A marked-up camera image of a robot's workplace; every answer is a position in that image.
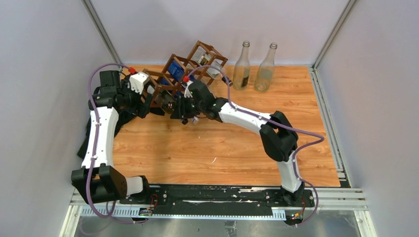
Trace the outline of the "dark green wine bottle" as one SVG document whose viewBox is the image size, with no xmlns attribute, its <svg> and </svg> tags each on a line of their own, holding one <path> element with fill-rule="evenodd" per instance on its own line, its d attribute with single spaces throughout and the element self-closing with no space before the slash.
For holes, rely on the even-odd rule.
<svg viewBox="0 0 419 237">
<path fill-rule="evenodd" d="M 177 102 L 168 91 L 160 91 L 155 98 L 155 102 L 168 114 L 172 114 Z"/>
</svg>

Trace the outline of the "clear tall wine bottle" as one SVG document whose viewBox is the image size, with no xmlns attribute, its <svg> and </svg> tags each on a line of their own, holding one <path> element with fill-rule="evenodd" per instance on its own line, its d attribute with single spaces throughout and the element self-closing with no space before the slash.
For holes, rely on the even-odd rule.
<svg viewBox="0 0 419 237">
<path fill-rule="evenodd" d="M 278 45 L 275 42 L 270 44 L 267 55 L 258 68 L 254 83 L 254 88 L 258 92 L 266 92 L 271 85 L 275 72 L 275 53 L 277 46 Z"/>
</svg>

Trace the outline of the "brown wooden wine rack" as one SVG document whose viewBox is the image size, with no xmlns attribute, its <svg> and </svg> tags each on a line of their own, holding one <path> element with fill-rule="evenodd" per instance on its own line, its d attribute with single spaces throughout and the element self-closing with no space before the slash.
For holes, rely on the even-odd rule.
<svg viewBox="0 0 419 237">
<path fill-rule="evenodd" d="M 153 112 L 170 113 L 176 98 L 186 90 L 187 82 L 201 81 L 211 85 L 223 69 L 228 58 L 214 46 L 197 41 L 187 57 L 172 54 L 160 71 L 143 69 L 150 81 L 145 86 L 144 97 Z"/>
</svg>

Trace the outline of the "aluminium slotted rail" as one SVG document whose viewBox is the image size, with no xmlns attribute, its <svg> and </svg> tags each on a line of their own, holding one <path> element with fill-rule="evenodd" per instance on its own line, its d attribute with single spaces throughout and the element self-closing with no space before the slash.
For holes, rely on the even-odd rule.
<svg viewBox="0 0 419 237">
<path fill-rule="evenodd" d="M 286 213 L 281 209 L 271 209 L 269 207 L 256 208 L 255 212 L 248 210 L 227 210 L 224 212 L 216 213 L 214 210 L 175 210 L 175 209 L 159 209 L 148 210 L 145 207 L 130 207 L 130 206 L 117 206 L 112 214 L 116 218 L 150 218 L 150 219 L 220 219 L 220 220 L 279 220 L 285 221 Z"/>
</svg>

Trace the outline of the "clear bottle with black label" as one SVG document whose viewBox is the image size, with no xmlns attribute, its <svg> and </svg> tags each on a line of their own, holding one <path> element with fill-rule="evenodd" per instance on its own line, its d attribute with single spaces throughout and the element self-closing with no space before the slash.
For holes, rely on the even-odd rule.
<svg viewBox="0 0 419 237">
<path fill-rule="evenodd" d="M 250 61 L 249 47 L 250 42 L 245 40 L 242 44 L 242 51 L 237 60 L 233 73 L 233 88 L 235 90 L 244 90 L 249 82 L 250 77 Z"/>
</svg>

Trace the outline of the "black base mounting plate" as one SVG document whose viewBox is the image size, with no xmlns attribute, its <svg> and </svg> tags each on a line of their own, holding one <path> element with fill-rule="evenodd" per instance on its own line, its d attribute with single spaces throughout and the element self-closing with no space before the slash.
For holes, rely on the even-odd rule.
<svg viewBox="0 0 419 237">
<path fill-rule="evenodd" d="M 131 195 L 121 204 L 144 204 L 154 210 L 214 210 L 216 213 L 233 210 L 255 212 L 256 208 L 304 208 L 315 206 L 311 190 L 293 198 L 280 187 L 208 186 L 208 185 L 151 185 L 149 196 Z"/>
</svg>

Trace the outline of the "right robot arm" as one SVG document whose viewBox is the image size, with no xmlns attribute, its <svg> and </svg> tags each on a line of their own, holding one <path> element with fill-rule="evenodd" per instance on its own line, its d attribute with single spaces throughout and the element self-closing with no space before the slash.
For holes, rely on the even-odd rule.
<svg viewBox="0 0 419 237">
<path fill-rule="evenodd" d="M 299 171 L 293 155 L 297 150 L 298 135 L 286 116 L 276 111 L 260 113 L 230 102 L 227 98 L 215 97 L 201 81 L 188 81 L 183 94 L 168 104 L 172 109 L 171 119 L 186 124 L 188 119 L 203 114 L 210 120 L 235 124 L 261 137 L 265 153 L 277 163 L 281 175 L 283 202 L 295 206 L 302 199 L 304 184 L 299 180 Z"/>
</svg>

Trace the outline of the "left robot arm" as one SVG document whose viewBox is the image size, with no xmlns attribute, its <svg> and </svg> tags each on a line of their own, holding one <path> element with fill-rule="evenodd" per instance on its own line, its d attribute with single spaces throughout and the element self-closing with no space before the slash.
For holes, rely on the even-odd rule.
<svg viewBox="0 0 419 237">
<path fill-rule="evenodd" d="M 100 86 L 88 102 L 90 119 L 88 133 L 79 155 L 82 166 L 72 171 L 72 185 L 86 203 L 122 200 L 132 196 L 139 204 L 151 199 L 151 190 L 144 175 L 125 177 L 113 162 L 114 138 L 121 127 L 134 117 L 144 118 L 152 96 L 141 100 L 150 85 L 146 73 L 133 71 L 123 79 L 116 70 L 101 71 Z"/>
</svg>

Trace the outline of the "black cloth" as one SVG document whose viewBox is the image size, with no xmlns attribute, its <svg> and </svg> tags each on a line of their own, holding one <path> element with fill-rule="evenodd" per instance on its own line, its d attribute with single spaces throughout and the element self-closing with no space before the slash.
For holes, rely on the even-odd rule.
<svg viewBox="0 0 419 237">
<path fill-rule="evenodd" d="M 88 107 L 91 110 L 86 126 L 85 139 L 77 155 L 80 158 L 108 157 L 108 149 L 121 127 L 137 117 L 134 114 L 134 92 L 129 86 L 129 77 L 138 72 L 130 69 L 124 78 L 117 70 L 101 71 L 100 85 L 94 90 Z M 150 113 L 163 116 L 165 113 Z"/>
</svg>

